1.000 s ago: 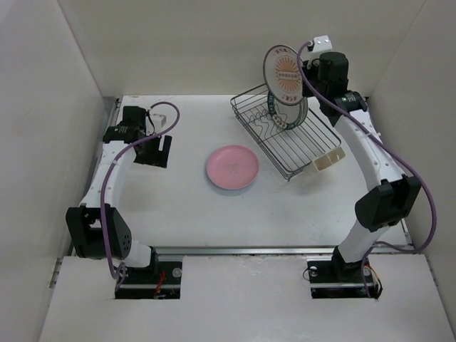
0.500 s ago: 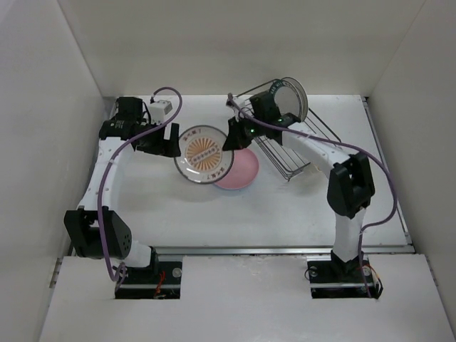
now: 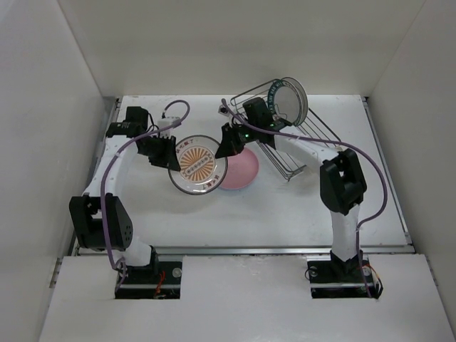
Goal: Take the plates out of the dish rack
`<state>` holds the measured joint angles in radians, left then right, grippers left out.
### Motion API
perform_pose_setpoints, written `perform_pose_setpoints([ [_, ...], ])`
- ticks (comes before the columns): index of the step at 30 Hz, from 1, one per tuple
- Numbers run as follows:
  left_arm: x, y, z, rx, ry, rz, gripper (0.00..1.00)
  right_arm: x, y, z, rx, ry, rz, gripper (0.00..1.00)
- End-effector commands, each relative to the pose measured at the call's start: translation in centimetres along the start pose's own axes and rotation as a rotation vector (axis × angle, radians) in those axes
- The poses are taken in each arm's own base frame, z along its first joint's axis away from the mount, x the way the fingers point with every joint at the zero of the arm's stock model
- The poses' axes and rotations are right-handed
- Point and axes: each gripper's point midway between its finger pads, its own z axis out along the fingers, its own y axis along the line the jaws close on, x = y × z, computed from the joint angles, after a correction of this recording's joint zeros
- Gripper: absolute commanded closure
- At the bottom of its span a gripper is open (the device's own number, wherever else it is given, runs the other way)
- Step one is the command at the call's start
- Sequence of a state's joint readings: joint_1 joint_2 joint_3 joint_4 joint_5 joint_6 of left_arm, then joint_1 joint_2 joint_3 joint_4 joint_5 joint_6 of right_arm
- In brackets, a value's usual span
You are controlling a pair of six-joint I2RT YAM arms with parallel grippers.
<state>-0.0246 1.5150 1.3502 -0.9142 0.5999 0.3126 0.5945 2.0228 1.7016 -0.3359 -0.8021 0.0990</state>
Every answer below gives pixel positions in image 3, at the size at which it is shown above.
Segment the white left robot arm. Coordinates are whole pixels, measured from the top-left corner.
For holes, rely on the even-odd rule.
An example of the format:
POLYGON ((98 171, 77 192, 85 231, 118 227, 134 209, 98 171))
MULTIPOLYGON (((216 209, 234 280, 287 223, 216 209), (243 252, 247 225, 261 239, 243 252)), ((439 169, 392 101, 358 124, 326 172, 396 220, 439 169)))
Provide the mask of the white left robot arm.
POLYGON ((136 276, 146 283, 156 280, 160 266, 154 261, 153 247, 135 236, 121 194, 138 155, 145 156, 155 167, 180 170, 176 139, 170 132, 181 122, 179 117, 163 114, 155 128, 150 128, 146 109, 128 107, 123 121, 108 126, 104 150, 89 185, 69 202, 80 247, 107 252, 114 269, 135 267, 136 276))

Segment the patterned white plate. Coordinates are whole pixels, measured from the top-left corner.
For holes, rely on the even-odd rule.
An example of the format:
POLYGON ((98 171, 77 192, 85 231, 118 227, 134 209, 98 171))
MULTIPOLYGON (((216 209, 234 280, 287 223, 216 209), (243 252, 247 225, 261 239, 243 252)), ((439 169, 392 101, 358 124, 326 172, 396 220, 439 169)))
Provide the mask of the patterned white plate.
POLYGON ((227 174, 227 158, 215 157, 219 143, 207 135, 191 135, 177 143, 180 171, 170 170, 172 184, 188 195, 206 195, 217 189, 227 174))

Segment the blue plastic plate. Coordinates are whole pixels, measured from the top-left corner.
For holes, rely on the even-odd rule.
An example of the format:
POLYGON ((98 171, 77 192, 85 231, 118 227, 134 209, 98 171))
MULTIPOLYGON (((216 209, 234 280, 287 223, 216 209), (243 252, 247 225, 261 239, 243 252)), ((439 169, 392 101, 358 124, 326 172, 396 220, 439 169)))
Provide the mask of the blue plastic plate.
POLYGON ((237 191, 237 190, 245 190, 247 189, 250 185, 252 185, 254 181, 252 182, 243 182, 243 183, 228 183, 228 182, 223 182, 220 185, 220 188, 225 191, 237 191))

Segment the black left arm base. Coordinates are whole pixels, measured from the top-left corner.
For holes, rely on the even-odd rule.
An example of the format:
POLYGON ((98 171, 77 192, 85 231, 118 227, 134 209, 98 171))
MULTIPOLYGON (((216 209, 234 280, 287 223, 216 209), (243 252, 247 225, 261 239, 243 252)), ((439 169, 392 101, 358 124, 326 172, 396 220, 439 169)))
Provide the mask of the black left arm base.
POLYGON ((129 266, 115 299, 180 299, 181 280, 181 261, 159 261, 156 269, 129 266))

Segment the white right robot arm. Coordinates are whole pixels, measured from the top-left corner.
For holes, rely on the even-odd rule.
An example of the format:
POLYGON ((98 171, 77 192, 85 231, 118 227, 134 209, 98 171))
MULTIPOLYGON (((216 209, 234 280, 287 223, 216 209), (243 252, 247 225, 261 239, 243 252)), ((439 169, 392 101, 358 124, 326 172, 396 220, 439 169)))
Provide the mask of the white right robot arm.
POLYGON ((327 140, 297 135, 288 121, 273 116, 260 97, 244 102, 243 115, 235 113, 225 102, 221 107, 233 121, 222 126, 217 159, 238 155, 247 143, 260 142, 318 173, 320 198, 331 214, 331 275, 340 281, 353 276, 362 265, 358 215, 367 190, 356 152, 350 148, 330 148, 327 140))

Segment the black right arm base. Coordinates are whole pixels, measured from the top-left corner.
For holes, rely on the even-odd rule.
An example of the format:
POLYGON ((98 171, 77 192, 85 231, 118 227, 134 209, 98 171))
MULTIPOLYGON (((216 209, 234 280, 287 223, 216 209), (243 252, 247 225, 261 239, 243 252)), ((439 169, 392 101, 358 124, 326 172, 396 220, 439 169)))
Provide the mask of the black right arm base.
POLYGON ((348 274, 338 275, 330 260, 308 260, 305 277, 310 283, 312 299, 379 299, 383 294, 383 282, 367 259, 363 270, 355 265, 348 274))

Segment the large patterned plate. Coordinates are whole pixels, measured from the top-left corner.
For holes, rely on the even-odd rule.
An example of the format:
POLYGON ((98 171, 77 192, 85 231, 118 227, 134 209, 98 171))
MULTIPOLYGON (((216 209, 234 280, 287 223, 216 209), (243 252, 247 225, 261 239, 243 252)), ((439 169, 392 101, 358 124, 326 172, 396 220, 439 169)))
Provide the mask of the large patterned plate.
POLYGON ((289 81, 277 79, 269 87, 266 103, 271 112, 290 122, 300 125, 303 119, 303 100, 298 89, 289 81))

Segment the pink plastic plate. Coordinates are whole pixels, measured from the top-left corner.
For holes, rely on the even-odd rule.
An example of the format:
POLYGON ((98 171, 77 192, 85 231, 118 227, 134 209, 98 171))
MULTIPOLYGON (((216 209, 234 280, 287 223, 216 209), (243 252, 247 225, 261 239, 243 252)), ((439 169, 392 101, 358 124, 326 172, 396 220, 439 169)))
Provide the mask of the pink plastic plate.
POLYGON ((258 175, 258 158, 255 153, 247 147, 238 155, 228 157, 227 161, 227 173, 222 183, 252 182, 258 175))

